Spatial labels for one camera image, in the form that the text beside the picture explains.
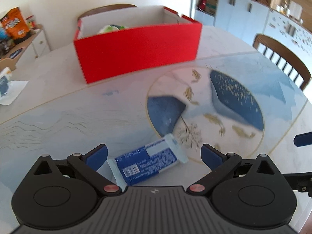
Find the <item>white refrigerator with magnets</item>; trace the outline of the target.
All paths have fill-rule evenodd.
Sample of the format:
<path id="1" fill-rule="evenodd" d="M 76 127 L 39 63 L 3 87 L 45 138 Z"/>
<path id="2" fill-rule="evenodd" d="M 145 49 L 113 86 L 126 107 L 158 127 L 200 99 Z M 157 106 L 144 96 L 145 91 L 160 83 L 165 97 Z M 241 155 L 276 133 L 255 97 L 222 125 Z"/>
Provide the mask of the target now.
<path id="1" fill-rule="evenodd" d="M 311 33 L 301 25 L 277 11 L 270 11 L 263 34 L 282 43 L 305 65 L 311 65 Z"/>

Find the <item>orange snack bag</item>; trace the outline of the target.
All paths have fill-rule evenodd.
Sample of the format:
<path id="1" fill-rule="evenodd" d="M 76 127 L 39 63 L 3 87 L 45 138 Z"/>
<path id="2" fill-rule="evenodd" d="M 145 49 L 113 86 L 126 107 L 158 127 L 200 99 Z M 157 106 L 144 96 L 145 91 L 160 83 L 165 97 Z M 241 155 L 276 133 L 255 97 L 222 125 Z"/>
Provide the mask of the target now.
<path id="1" fill-rule="evenodd" d="M 31 36 L 30 29 L 19 7 L 13 8 L 1 16 L 1 24 L 15 44 L 19 44 Z"/>

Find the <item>red cardboard box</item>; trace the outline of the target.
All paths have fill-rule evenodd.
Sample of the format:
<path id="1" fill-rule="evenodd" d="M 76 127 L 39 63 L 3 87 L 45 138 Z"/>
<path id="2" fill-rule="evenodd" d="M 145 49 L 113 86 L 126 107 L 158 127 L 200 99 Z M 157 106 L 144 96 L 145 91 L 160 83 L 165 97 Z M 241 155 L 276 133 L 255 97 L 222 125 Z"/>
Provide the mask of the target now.
<path id="1" fill-rule="evenodd" d="M 106 25 L 126 30 L 96 34 Z M 81 18 L 74 47 L 87 83 L 195 60 L 202 24 L 162 5 L 129 7 Z"/>

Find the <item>brown wooden chair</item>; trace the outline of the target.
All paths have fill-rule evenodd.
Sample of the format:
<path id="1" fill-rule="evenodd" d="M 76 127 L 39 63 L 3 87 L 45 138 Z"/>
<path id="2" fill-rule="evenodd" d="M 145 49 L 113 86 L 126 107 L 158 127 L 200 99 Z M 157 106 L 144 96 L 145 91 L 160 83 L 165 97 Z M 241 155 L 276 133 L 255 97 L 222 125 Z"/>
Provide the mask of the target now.
<path id="1" fill-rule="evenodd" d="M 136 7 L 136 5 L 134 4 L 111 4 L 111 5 L 97 7 L 95 9 L 88 10 L 87 12 L 84 12 L 83 14 L 78 16 L 77 21 L 79 21 L 81 18 L 84 18 L 86 16 L 91 16 L 91 15 L 99 14 L 102 12 L 113 11 L 113 10 L 126 9 L 129 7 Z"/>

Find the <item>white sideboard cabinet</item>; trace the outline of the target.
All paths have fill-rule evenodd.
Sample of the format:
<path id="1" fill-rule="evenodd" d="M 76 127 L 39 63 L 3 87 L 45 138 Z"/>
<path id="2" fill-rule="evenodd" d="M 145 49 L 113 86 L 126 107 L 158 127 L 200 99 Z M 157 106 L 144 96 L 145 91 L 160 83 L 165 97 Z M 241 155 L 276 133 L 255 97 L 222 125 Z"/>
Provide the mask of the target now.
<path id="1" fill-rule="evenodd" d="M 8 65 L 14 65 L 16 68 L 34 63 L 50 52 L 43 26 L 39 25 L 37 29 L 32 31 L 32 35 L 16 45 L 5 56 L 1 58 L 1 62 L 7 62 Z"/>

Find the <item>blue wet wipes pack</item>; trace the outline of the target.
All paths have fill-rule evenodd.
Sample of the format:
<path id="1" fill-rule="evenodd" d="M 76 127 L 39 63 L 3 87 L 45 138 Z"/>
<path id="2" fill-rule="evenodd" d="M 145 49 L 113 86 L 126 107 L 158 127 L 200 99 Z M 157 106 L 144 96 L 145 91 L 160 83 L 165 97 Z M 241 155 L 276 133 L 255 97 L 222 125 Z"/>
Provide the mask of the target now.
<path id="1" fill-rule="evenodd" d="M 107 160 L 117 185 L 125 189 L 144 182 L 179 163 L 188 156 L 170 133 L 148 145 Z"/>

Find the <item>white wall cabinet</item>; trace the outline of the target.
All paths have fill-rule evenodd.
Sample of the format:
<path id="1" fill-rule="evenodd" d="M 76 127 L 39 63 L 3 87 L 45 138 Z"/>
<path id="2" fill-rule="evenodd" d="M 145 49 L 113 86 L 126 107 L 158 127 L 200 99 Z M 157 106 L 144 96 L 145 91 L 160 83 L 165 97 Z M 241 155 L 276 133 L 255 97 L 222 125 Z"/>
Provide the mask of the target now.
<path id="1" fill-rule="evenodd" d="M 195 10 L 195 20 L 221 28 L 252 45 L 263 34 L 270 11 L 277 11 L 257 0 L 212 0 L 205 10 Z"/>

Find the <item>white grey paper tissue pack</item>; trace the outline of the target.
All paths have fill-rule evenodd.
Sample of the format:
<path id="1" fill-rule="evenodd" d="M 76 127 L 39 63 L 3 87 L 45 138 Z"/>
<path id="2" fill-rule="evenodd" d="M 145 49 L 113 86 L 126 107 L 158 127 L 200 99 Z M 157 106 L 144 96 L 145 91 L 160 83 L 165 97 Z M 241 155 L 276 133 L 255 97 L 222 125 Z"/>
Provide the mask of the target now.
<path id="1" fill-rule="evenodd" d="M 121 31 L 121 30 L 126 30 L 129 27 L 125 27 L 123 25 L 106 25 L 104 27 L 102 27 L 96 34 L 105 34 L 105 33 L 109 33 L 109 32 L 114 32 L 114 31 Z"/>

